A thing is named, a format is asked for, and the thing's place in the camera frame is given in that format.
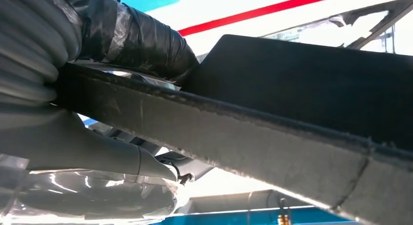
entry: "plastic wrap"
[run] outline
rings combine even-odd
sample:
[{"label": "plastic wrap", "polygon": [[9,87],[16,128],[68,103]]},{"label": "plastic wrap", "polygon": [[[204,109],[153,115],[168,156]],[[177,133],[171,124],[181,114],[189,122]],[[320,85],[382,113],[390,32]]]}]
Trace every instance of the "plastic wrap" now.
[{"label": "plastic wrap", "polygon": [[66,15],[70,23],[82,25],[82,19],[77,15],[76,11],[65,0],[52,0]]},{"label": "plastic wrap", "polygon": [[79,58],[179,81],[198,61],[169,26],[115,0],[65,0],[83,19]]},{"label": "plastic wrap", "polygon": [[5,224],[149,224],[188,198],[177,182],[114,172],[31,171]]},{"label": "plastic wrap", "polygon": [[24,158],[0,154],[0,223],[13,205],[28,163]]}]

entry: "metal beam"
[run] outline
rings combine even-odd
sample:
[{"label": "metal beam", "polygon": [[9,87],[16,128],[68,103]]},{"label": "metal beam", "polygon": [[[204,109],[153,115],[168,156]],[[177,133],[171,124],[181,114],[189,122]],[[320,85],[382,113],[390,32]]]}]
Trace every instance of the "metal beam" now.
[{"label": "metal beam", "polygon": [[72,64],[60,69],[55,88],[60,106],[347,218],[413,221],[406,152]]},{"label": "metal beam", "polygon": [[222,211],[274,209],[279,208],[279,199],[285,199],[287,207],[309,207],[302,202],[274,190],[262,190],[246,193],[192,197],[190,203],[179,208],[178,214],[215,213]]},{"label": "metal beam", "polygon": [[410,2],[408,3],[400,2],[400,6],[396,6],[394,10],[389,10],[388,16],[386,16],[379,24],[371,29],[371,34],[368,37],[360,37],[358,40],[348,45],[347,48],[361,49],[369,42],[380,36],[380,34],[391,28],[394,24],[396,24],[396,22],[413,10],[412,0],[409,1]]},{"label": "metal beam", "polygon": [[223,36],[182,91],[413,151],[413,57]]}]

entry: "flexible duct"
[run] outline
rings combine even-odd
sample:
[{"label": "flexible duct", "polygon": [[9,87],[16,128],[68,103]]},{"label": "flexible duct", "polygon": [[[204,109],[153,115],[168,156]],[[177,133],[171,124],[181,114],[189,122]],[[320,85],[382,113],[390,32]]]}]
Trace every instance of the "flexible duct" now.
[{"label": "flexible duct", "polygon": [[[46,105],[55,99],[55,92],[43,83],[55,81],[56,67],[79,54],[81,23],[70,23],[57,1],[0,0],[0,102],[4,105],[11,101]],[[7,106],[3,109],[10,112]]]},{"label": "flexible duct", "polygon": [[84,20],[79,58],[182,82],[199,65],[171,27],[116,0],[65,0]]}]

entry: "wrapped hose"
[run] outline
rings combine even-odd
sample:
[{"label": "wrapped hose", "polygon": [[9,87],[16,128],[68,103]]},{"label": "wrapped hose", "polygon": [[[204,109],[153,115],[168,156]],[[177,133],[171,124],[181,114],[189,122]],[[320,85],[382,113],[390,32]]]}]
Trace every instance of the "wrapped hose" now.
[{"label": "wrapped hose", "polygon": [[44,84],[81,51],[83,20],[65,0],[0,0],[0,19],[2,224],[147,224],[185,202],[149,152],[50,105]]},{"label": "wrapped hose", "polygon": [[173,82],[198,66],[169,26],[116,0],[66,0],[83,20],[79,58],[128,67]]}]

